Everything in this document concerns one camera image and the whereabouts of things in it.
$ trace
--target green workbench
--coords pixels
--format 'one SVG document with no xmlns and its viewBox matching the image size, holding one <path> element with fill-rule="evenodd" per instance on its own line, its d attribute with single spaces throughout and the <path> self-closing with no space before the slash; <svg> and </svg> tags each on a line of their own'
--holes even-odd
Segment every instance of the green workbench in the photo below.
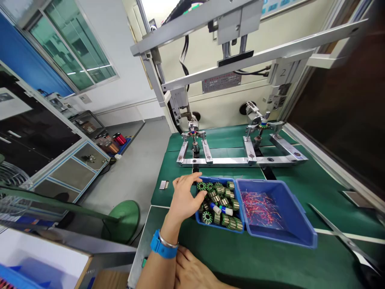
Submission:
<svg viewBox="0 0 385 289">
<path fill-rule="evenodd" d="M 206 130 L 207 141 L 213 157 L 243 157 L 245 127 L 232 126 Z M 269 141 L 265 131 L 261 143 L 264 156 L 277 156 L 280 152 Z M 288 168 L 272 168 L 275 177 L 284 181 L 297 196 L 306 215 L 318 232 L 330 231 L 310 209 L 313 204 L 344 233 L 385 239 L 385 229 L 370 210 L 356 208 L 340 191 L 345 190 L 322 167 L 296 144 L 285 132 L 280 135 L 309 158 L 304 164 Z M 181 175 L 192 173 L 192 168 L 176 163 L 182 139 L 179 134 L 170 137 L 167 151 L 159 172 L 151 209 L 138 247 L 129 278 L 129 286 L 135 287 L 144 257 L 150 253 L 150 242 L 156 229 L 162 226 L 171 204 L 174 188 L 172 181 Z M 260 168 L 200 168 L 204 176 L 231 177 L 234 179 L 265 179 Z M 169 181 L 167 189 L 159 189 L 160 182 Z M 195 195 L 196 187 L 191 188 Z M 363 288 L 354 269 L 354 257 L 337 237 L 318 233 L 315 250 L 251 237 L 247 232 L 236 234 L 226 230 L 199 225 L 195 217 L 183 222 L 180 243 L 189 248 L 222 281 L 241 288 Z M 385 252 L 382 240 L 356 244 L 372 257 Z"/>
<path fill-rule="evenodd" d="M 151 206 L 128 285 L 136 286 L 142 262 L 148 257 L 155 230 L 168 208 Z M 354 242 L 371 257 L 381 257 L 385 245 Z M 199 225 L 195 218 L 182 224 L 179 243 L 206 264 L 221 281 L 239 288 L 364 288 L 355 270 L 355 258 L 335 236 L 318 234 L 318 248 L 255 238 Z"/>
<path fill-rule="evenodd" d="M 243 135 L 245 135 L 246 125 L 231 126 L 225 128 L 212 128 L 205 130 L 206 138 L 210 146 L 211 155 L 217 157 L 244 157 Z M 261 142 L 261 152 L 264 156 L 277 156 L 281 152 L 272 146 L 269 134 L 271 130 L 263 133 Z M 285 132 L 280 135 L 291 144 L 296 144 Z M 158 180 L 156 182 L 151 204 L 157 206 L 170 206 L 174 188 L 172 181 L 181 175 L 191 174 L 192 168 L 180 167 L 176 163 L 182 139 L 180 134 L 172 134 L 168 142 L 167 151 L 164 154 L 162 166 L 160 168 Z M 306 215 L 317 229 L 330 230 L 313 212 L 308 203 L 320 210 L 332 223 L 345 233 L 357 234 L 367 237 L 385 239 L 385 229 L 370 210 L 357 209 L 340 192 L 346 190 L 345 187 L 337 183 L 306 150 L 296 145 L 309 160 L 301 165 L 272 168 L 278 180 L 284 181 L 291 192 L 296 195 L 306 211 Z M 260 168 L 200 168 L 203 176 L 210 177 L 230 177 L 234 179 L 265 179 Z M 159 189 L 162 180 L 170 181 L 167 189 Z"/>
</svg>

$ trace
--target silver bracelet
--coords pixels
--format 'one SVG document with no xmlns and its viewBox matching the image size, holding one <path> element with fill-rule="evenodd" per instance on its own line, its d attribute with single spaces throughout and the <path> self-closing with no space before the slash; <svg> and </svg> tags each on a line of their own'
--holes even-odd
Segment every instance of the silver bracelet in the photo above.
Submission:
<svg viewBox="0 0 385 289">
<path fill-rule="evenodd" d="M 164 245 L 164 246 L 166 246 L 166 247 L 169 247 L 169 248 L 177 248 L 178 247 L 178 245 L 179 245 L 179 242 L 176 244 L 176 245 L 173 245 L 173 244 L 170 244 L 170 243 L 168 243 L 166 240 L 164 240 L 163 238 L 162 238 L 162 236 L 160 235 L 160 231 L 159 231 L 159 239 L 160 239 L 160 242 Z"/>
</svg>

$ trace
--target hand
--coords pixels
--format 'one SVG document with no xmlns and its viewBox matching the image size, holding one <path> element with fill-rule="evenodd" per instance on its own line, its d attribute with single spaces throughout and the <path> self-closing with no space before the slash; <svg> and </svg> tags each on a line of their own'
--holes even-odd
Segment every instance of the hand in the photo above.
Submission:
<svg viewBox="0 0 385 289">
<path fill-rule="evenodd" d="M 191 195 L 190 192 L 193 182 L 202 181 L 199 178 L 201 175 L 202 173 L 184 175 L 172 182 L 174 186 L 174 195 L 172 197 L 168 215 L 175 222 L 182 223 L 185 219 L 192 216 L 196 211 L 198 211 L 199 206 L 205 199 L 207 191 L 200 191 L 195 198 Z"/>
<path fill-rule="evenodd" d="M 179 245 L 176 254 L 175 289 L 233 288 L 219 281 L 189 249 Z"/>
</svg>

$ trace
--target green stool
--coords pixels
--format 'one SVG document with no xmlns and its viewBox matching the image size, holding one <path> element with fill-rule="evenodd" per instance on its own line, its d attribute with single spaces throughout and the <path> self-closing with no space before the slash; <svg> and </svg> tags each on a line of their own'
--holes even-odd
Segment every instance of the green stool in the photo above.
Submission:
<svg viewBox="0 0 385 289">
<path fill-rule="evenodd" d="M 119 222 L 104 220 L 101 237 L 121 244 L 127 244 L 138 228 L 140 219 L 139 206 L 135 201 L 123 201 L 108 214 L 118 218 Z"/>
</svg>

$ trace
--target scissors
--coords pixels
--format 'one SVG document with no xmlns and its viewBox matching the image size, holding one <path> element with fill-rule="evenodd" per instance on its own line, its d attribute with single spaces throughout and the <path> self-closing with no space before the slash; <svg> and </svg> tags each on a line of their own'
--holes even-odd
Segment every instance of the scissors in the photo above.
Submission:
<svg viewBox="0 0 385 289">
<path fill-rule="evenodd" d="M 373 260 L 365 252 L 363 252 L 351 239 L 346 237 L 332 222 L 330 222 L 320 211 L 318 211 L 312 204 L 309 206 L 323 219 L 323 221 L 336 233 L 346 247 L 353 252 L 360 262 L 360 269 L 370 285 L 370 288 L 380 288 L 383 285 L 382 271 L 376 260 Z"/>
</svg>

